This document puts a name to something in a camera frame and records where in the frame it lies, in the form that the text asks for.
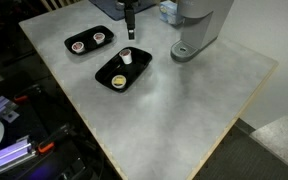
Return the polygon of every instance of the white container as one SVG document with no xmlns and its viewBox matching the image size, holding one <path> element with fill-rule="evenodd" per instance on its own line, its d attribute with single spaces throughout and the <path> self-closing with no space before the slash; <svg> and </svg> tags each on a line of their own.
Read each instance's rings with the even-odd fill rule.
<svg viewBox="0 0 288 180">
<path fill-rule="evenodd" d="M 123 49 L 119 55 L 123 59 L 124 64 L 132 63 L 132 51 L 130 49 Z"/>
<path fill-rule="evenodd" d="M 103 33 L 96 33 L 94 34 L 93 39 L 96 41 L 97 44 L 101 44 L 105 40 L 105 35 Z"/>
<path fill-rule="evenodd" d="M 76 42 L 72 45 L 72 49 L 73 51 L 75 51 L 76 53 L 81 53 L 83 51 L 85 51 L 85 47 L 84 44 L 82 42 Z"/>
<path fill-rule="evenodd" d="M 112 86 L 114 86 L 117 89 L 124 88 L 125 84 L 126 84 L 126 78 L 123 75 L 114 76 L 112 79 Z"/>
<path fill-rule="evenodd" d="M 160 19 L 172 25 L 178 25 L 184 18 L 177 14 L 177 4 L 172 1 L 163 1 L 160 3 Z"/>
</svg>

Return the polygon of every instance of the purple light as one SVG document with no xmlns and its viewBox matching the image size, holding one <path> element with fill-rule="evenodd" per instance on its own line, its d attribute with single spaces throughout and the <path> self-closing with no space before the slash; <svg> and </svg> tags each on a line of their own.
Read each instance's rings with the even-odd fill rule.
<svg viewBox="0 0 288 180">
<path fill-rule="evenodd" d="M 18 159 L 18 158 L 26 155 L 27 153 L 28 153 L 27 149 L 25 148 L 25 149 L 22 149 L 22 150 L 14 153 L 14 154 L 11 154 L 11 155 L 1 159 L 0 160 L 0 167 L 5 165 L 5 164 L 7 164 L 7 163 L 9 163 L 9 162 L 11 162 L 11 161 L 13 161 L 13 160 L 15 160 L 15 159 Z"/>
<path fill-rule="evenodd" d="M 45 179 L 53 168 L 49 164 L 43 164 L 31 174 L 29 179 Z"/>
<path fill-rule="evenodd" d="M 23 141 L 20 141 L 20 142 L 18 142 L 16 144 L 13 144 L 13 145 L 5 148 L 5 149 L 0 150 L 0 159 L 3 159 L 6 156 L 9 156 L 9 155 L 11 155 L 11 154 L 13 154 L 13 153 L 15 153 L 17 151 L 20 151 L 20 150 L 22 150 L 22 149 L 24 149 L 26 147 L 29 147 L 29 146 L 31 146 L 31 144 L 27 143 L 27 139 L 25 139 Z"/>
</svg>

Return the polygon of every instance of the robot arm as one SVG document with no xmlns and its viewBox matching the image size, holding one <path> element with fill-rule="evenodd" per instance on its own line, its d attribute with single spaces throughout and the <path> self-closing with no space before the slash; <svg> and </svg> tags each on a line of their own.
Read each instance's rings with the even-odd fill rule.
<svg viewBox="0 0 288 180">
<path fill-rule="evenodd" d="M 139 1 L 140 0 L 117 0 L 117 5 L 124 6 L 125 22 L 130 40 L 133 40 L 135 37 L 135 13 L 133 5 L 140 4 Z"/>
</svg>

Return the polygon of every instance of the white wall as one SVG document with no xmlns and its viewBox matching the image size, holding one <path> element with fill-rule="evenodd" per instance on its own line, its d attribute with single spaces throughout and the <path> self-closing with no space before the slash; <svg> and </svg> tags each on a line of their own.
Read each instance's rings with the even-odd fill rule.
<svg viewBox="0 0 288 180">
<path fill-rule="evenodd" d="M 235 0 L 220 36 L 279 62 L 242 119 L 257 129 L 288 114 L 288 0 Z"/>
</svg>

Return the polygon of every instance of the black machine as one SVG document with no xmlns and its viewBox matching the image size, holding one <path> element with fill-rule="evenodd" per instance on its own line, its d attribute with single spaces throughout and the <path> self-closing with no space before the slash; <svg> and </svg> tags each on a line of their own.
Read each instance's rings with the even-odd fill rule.
<svg viewBox="0 0 288 180">
<path fill-rule="evenodd" d="M 125 22 L 127 24 L 128 38 L 134 39 L 135 37 L 135 13 L 133 6 L 140 6 L 140 0 L 117 0 L 117 9 L 123 9 L 125 13 Z"/>
</svg>

